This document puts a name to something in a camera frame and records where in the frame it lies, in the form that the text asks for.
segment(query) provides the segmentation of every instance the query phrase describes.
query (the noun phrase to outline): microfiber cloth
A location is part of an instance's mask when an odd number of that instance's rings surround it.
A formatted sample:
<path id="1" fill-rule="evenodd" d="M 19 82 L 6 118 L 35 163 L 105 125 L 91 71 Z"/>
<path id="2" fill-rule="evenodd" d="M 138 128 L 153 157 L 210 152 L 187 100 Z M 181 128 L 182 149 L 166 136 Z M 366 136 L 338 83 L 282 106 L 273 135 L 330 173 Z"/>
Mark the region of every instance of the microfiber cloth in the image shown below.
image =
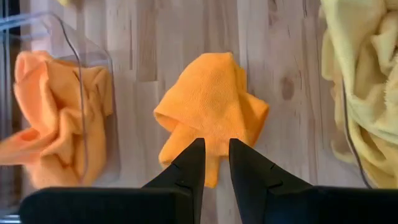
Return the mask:
<path id="1" fill-rule="evenodd" d="M 113 112 L 111 76 L 81 68 L 87 153 L 78 67 L 47 52 L 17 56 L 14 93 L 31 127 L 0 142 L 0 164 L 22 164 L 34 187 L 90 185 L 106 162 L 104 118 Z"/>
<path id="2" fill-rule="evenodd" d="M 268 114 L 268 105 L 246 91 L 246 74 L 230 53 L 203 54 L 188 65 L 154 111 L 171 132 L 160 163 L 170 165 L 196 138 L 205 138 L 205 186 L 215 187 L 229 139 L 253 147 Z"/>
<path id="3" fill-rule="evenodd" d="M 343 79 L 348 127 L 361 163 L 378 187 L 397 188 L 398 1 L 322 0 L 322 10 L 328 24 L 322 75 L 335 83 L 337 127 L 343 130 Z M 354 161 L 349 151 L 333 151 Z"/>
<path id="4" fill-rule="evenodd" d="M 58 2 L 63 5 L 63 6 L 67 6 L 69 4 L 69 0 L 58 0 Z"/>

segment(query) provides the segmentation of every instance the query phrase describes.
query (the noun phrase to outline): wood knot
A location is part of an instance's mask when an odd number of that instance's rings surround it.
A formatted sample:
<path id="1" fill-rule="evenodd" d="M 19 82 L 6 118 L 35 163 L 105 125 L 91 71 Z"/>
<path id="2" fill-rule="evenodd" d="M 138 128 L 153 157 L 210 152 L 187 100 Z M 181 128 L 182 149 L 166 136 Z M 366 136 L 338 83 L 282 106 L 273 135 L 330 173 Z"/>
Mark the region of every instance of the wood knot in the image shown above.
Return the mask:
<path id="1" fill-rule="evenodd" d="M 282 86 L 282 98 L 284 100 L 291 100 L 294 94 L 294 83 L 291 79 L 284 77 L 280 81 L 280 85 Z"/>

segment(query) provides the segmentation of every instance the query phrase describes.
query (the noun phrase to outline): wooden surface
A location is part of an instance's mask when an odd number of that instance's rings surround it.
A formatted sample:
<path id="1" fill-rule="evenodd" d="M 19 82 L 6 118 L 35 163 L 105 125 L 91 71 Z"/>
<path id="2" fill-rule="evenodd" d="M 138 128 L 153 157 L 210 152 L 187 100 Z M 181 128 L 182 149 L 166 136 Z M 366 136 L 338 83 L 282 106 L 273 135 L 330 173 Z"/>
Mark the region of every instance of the wooden surface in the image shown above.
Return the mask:
<path id="1" fill-rule="evenodd" d="M 232 52 L 248 90 L 271 112 L 256 149 L 318 185 L 363 186 L 355 166 L 337 161 L 330 83 L 320 76 L 325 30 L 317 0 L 21 0 L 52 11 L 113 58 L 121 155 L 118 187 L 140 187 L 161 168 L 167 140 L 152 111 L 188 63 L 203 52 Z M 203 195 L 202 223 L 241 223 L 229 166 Z"/>

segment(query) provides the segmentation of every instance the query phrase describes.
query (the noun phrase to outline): folded towel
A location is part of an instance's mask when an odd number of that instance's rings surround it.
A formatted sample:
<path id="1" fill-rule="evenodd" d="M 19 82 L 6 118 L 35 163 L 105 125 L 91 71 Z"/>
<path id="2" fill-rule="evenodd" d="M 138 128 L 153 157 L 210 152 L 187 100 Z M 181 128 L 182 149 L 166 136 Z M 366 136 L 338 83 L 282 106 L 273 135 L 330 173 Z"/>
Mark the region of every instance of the folded towel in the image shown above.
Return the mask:
<path id="1" fill-rule="evenodd" d="M 156 120 L 171 132 L 159 154 L 168 166 L 193 140 L 205 138 L 207 187 L 215 187 L 230 138 L 253 147 L 268 105 L 246 92 L 246 74 L 230 53 L 203 54 L 182 72 L 156 107 Z"/>

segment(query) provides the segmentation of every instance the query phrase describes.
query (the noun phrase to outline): clear plastic bin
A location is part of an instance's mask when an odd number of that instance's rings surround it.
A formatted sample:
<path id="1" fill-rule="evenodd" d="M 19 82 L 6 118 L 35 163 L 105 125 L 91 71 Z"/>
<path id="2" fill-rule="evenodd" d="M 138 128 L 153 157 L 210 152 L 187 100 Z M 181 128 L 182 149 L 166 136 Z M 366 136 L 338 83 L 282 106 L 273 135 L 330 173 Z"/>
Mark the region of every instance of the clear plastic bin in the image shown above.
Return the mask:
<path id="1" fill-rule="evenodd" d="M 45 50 L 52 57 L 75 62 L 81 67 L 104 66 L 113 75 L 112 60 L 108 53 L 74 29 L 55 14 L 44 12 L 11 16 L 0 20 L 2 50 L 0 56 L 0 139 L 29 126 L 15 101 L 13 92 L 14 63 L 19 52 Z M 113 94 L 113 114 L 104 121 L 106 126 L 107 163 L 95 185 L 104 186 L 118 179 L 120 172 L 116 105 Z M 0 219 L 13 212 L 18 203 L 34 191 L 21 167 L 0 167 Z"/>

